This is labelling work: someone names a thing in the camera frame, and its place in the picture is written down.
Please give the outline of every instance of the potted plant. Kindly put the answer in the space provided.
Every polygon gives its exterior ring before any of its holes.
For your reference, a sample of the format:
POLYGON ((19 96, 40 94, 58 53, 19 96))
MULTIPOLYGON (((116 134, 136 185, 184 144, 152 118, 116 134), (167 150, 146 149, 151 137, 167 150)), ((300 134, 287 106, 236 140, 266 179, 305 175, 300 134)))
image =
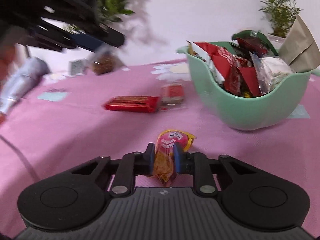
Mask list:
MULTIPOLYGON (((122 22, 122 15, 134 14, 134 11, 127 9, 128 0, 97 0, 98 17, 100 23, 110 25, 112 23, 122 22)), ((71 33, 83 33, 76 25, 67 25, 65 30, 71 33)), ((110 72, 114 69, 114 59, 111 54, 111 46, 104 45, 99 50, 100 58, 94 60, 92 70, 100 75, 110 72)))
POLYGON ((277 40, 278 37, 286 38, 297 15, 302 11, 297 7, 296 0, 263 0, 261 2, 264 6, 260 11, 267 14, 273 29, 271 40, 277 40))

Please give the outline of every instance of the silver screw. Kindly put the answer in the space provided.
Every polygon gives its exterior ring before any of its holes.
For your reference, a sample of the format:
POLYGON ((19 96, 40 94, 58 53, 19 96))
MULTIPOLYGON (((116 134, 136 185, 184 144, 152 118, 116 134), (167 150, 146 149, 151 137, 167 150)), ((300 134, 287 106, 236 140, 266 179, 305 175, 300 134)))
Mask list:
POLYGON ((210 186, 210 185, 204 185, 204 186, 201 186, 200 187, 200 191, 202 193, 207 193, 207 194, 210 194, 210 193, 213 193, 216 191, 216 188, 214 186, 210 186))
POLYGON ((128 188, 126 186, 115 186, 112 188, 112 191, 116 194, 123 194, 128 191, 128 188))

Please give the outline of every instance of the pink tablecloth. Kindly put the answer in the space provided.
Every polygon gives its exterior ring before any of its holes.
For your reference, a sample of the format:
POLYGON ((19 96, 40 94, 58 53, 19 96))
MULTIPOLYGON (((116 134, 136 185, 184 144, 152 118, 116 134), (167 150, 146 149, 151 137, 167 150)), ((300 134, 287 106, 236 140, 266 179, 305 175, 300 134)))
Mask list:
MULTIPOLYGON (((115 96, 157 96, 165 81, 157 80, 150 73, 152 70, 152 65, 137 66, 103 76, 89 73, 63 80, 51 85, 69 93, 60 102, 37 99, 48 88, 39 86, 15 107, 0 134, 20 150, 23 158, 17 159, 12 149, 1 146, 0 168, 5 163, 12 174, 4 181, 6 172, 2 175, 0 214, 9 212, 11 219, 1 223, 0 231, 13 236, 22 229, 14 205, 23 186, 33 180, 97 156, 115 159, 144 151, 161 131, 174 128, 196 135, 194 147, 210 158, 231 155, 303 187, 311 199, 303 227, 314 236, 320 235, 320 78, 313 77, 315 81, 309 82, 301 102, 310 119, 287 119, 251 132, 236 131, 223 124, 203 106, 192 82, 185 82, 184 109, 156 114, 102 109, 101 105, 115 96)), ((156 179, 146 177, 138 177, 136 184, 160 186, 156 179)), ((179 176, 174 186, 191 184, 190 176, 179 176)))

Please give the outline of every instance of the bowl handle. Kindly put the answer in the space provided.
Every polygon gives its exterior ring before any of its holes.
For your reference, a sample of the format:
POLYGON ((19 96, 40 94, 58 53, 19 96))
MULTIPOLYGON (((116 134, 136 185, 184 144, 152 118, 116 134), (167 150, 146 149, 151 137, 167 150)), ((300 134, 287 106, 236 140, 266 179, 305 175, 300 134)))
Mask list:
POLYGON ((188 53, 188 46, 180 47, 176 50, 176 52, 179 54, 187 54, 188 53))

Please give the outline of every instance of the white wall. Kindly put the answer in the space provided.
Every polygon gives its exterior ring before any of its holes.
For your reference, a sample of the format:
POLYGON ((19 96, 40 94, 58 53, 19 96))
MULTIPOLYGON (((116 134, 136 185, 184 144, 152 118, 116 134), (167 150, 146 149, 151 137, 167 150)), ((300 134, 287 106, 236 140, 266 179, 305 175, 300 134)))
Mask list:
MULTIPOLYGON (((139 65, 181 58, 175 50, 191 41, 229 41, 233 33, 246 28, 270 31, 260 0, 131 0, 136 12, 118 28, 127 36, 117 54, 126 65, 139 65)), ((305 10, 303 19, 320 44, 320 0, 297 0, 305 10)), ((57 53, 31 49, 54 70, 66 69, 69 60, 85 58, 78 49, 57 53)))

